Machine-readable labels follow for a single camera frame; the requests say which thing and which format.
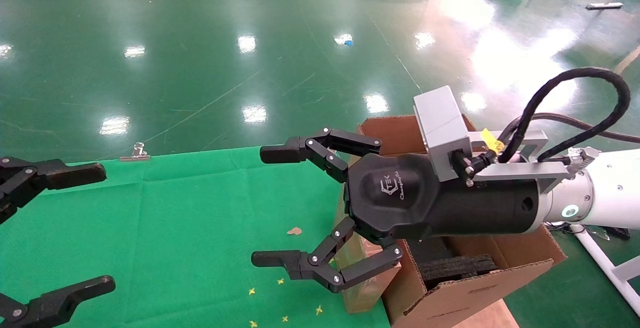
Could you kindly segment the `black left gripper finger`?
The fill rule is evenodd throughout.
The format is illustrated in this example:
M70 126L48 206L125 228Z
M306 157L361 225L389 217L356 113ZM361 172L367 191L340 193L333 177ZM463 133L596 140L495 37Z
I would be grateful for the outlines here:
M45 190L85 186L107 178L104 166L98 162L68 166L60 159L30 162L2 157L0 166L2 224Z
M56 289L23 304L0 294L1 327L55 327L71 320L80 303L115 290L114 278L104 275Z

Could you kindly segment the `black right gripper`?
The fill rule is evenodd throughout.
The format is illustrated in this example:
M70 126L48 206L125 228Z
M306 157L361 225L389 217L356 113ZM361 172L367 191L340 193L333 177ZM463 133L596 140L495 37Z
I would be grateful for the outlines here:
M473 186L455 178L441 182L426 154L382 156L378 138L324 128L311 136L289 138L283 145L262 146L265 164L310 161L338 183L345 183L345 217L311 253L258 251L251 263L282 267L291 280L315 280L340 293L384 271L403 256L397 243L343 269L330 264L356 231L370 241L425 239L431 236L521 234L540 222L535 180L498 180ZM338 152L361 157L352 166Z

